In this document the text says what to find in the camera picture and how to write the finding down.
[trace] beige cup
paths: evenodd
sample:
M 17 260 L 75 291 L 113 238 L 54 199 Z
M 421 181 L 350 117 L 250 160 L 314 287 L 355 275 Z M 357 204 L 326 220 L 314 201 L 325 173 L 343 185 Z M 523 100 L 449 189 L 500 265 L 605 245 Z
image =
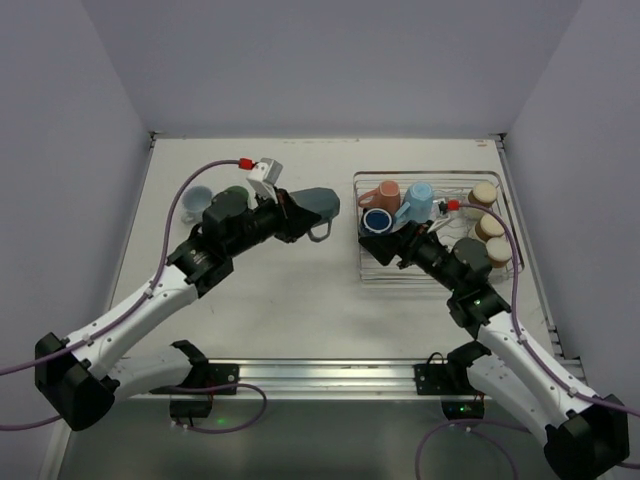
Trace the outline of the beige cup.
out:
M 360 208 L 382 208 L 391 215 L 400 209 L 400 187 L 393 180 L 385 180 L 377 188 L 358 197 Z
M 474 205 L 491 208 L 498 199 L 498 190 L 489 182 L 480 182 L 469 192 L 467 201 Z M 484 215 L 482 210 L 476 208 L 465 208 L 465 215 L 472 220 L 480 220 Z
M 504 238 L 492 238 L 487 242 L 487 254 L 493 268 L 503 268 L 511 260 L 511 245 Z
M 479 240 L 481 242 L 488 242 L 492 238 L 501 237 L 504 235 L 504 228 L 500 225 L 495 218 L 488 213 L 485 213 L 479 222 L 477 222 L 473 228 L 469 231 L 469 238 Z

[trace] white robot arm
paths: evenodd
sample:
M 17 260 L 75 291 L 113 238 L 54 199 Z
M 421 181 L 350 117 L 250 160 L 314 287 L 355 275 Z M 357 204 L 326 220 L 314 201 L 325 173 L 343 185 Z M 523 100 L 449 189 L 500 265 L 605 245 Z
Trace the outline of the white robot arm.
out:
M 115 401 L 132 395 L 165 386 L 199 386 L 208 376 L 208 362 L 187 341 L 175 342 L 150 357 L 123 356 L 162 321 L 231 274 L 232 259 L 242 252 L 272 236 L 290 243 L 304 235 L 314 242 L 329 235 L 340 211 L 333 190 L 289 193 L 275 186 L 282 169 L 277 162 L 263 159 L 251 166 L 256 208 L 249 208 L 248 199 L 234 190 L 216 195 L 202 223 L 167 257 L 159 277 L 67 337 L 49 333 L 38 341 L 36 359 L 55 358 L 36 365 L 36 387 L 73 430 L 90 427 Z M 324 224 L 327 234 L 314 236 L 311 229 Z M 71 351 L 56 355 L 65 349 Z
M 592 480 L 624 461 L 627 414 L 615 408 L 622 403 L 613 395 L 601 399 L 514 321 L 511 306 L 487 280 L 491 264 L 484 244 L 464 238 L 449 251 L 431 224 L 409 222 L 359 243 L 382 265 L 398 256 L 400 268 L 416 265 L 453 292 L 450 314 L 474 341 L 447 355 L 452 384 L 505 407 L 543 445 L 562 480 Z

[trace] pink mug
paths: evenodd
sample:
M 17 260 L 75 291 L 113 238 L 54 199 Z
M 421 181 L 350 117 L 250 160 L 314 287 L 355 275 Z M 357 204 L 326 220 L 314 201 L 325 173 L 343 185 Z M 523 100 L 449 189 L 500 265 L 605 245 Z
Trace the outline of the pink mug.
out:
M 393 180 L 385 180 L 378 185 L 378 188 L 358 197 L 360 208 L 382 208 L 391 215 L 395 215 L 401 203 L 400 187 Z

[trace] dish rack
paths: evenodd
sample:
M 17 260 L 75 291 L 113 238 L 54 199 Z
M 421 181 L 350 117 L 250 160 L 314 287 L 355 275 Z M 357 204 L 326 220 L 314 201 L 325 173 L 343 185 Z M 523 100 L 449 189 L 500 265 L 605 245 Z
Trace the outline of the dish rack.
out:
M 362 208 L 358 207 L 358 197 L 363 193 L 375 189 L 380 182 L 384 180 L 393 180 L 400 187 L 400 194 L 404 197 L 407 188 L 415 182 L 426 182 L 431 184 L 434 189 L 434 209 L 438 212 L 436 203 L 442 200 L 460 200 L 466 201 L 467 195 L 471 189 L 480 182 L 490 182 L 498 190 L 498 199 L 493 204 L 493 211 L 507 223 L 511 232 L 516 239 L 518 248 L 518 256 L 520 263 L 518 272 L 524 269 L 524 261 L 522 260 L 522 249 L 518 236 L 513 228 L 513 213 L 509 208 L 509 202 L 505 195 L 504 187 L 500 176 L 491 171 L 363 171 L 356 172 L 353 176 L 353 194 L 354 205 L 356 208 L 355 228 L 358 232 L 358 223 L 362 216 Z M 468 219 L 464 211 L 450 212 L 452 220 L 450 223 L 438 230 L 440 242 L 447 247 L 453 245 L 468 235 L 469 230 L 476 223 L 476 220 Z M 364 285 L 372 287 L 419 287 L 424 289 L 433 288 L 441 290 L 443 287 L 433 278 L 425 274 L 415 265 L 400 270 L 395 261 L 388 266 L 380 265 L 375 258 L 371 256 L 364 248 L 359 248 L 358 267 L 360 269 L 360 280 Z M 513 262 L 509 261 L 507 266 L 499 269 L 493 269 L 489 275 L 489 280 L 493 284 L 499 284 L 513 277 Z

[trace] black mount bracket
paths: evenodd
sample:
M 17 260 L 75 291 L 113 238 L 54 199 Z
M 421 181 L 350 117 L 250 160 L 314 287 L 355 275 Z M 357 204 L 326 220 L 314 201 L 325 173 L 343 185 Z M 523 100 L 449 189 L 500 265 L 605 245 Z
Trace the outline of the black mount bracket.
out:
M 53 333 L 42 337 L 35 347 L 35 358 L 62 350 L 67 341 Z M 74 432 L 84 430 L 104 417 L 113 403 L 113 392 L 120 382 L 89 372 L 91 365 L 80 362 L 69 352 L 35 367 L 35 384 Z
M 205 384 L 200 384 L 196 387 L 191 384 L 191 388 L 212 387 L 220 385 L 228 385 L 231 383 L 238 383 L 240 366 L 235 363 L 208 363 L 207 375 L 204 377 Z M 227 388 L 216 392 L 215 395 L 235 395 L 237 388 Z M 202 393 L 194 394 L 201 398 L 194 399 L 172 399 L 169 402 L 169 416 L 174 420 L 181 420 L 193 418 L 207 418 L 213 410 L 213 398 L 211 395 Z
M 605 401 L 623 405 L 614 395 Z M 562 480 L 595 479 L 629 457 L 627 414 L 591 405 L 554 428 L 547 425 L 544 456 Z
M 469 383 L 467 368 L 491 351 L 476 341 L 466 343 L 447 355 L 446 361 L 413 366 L 418 395 L 479 395 Z

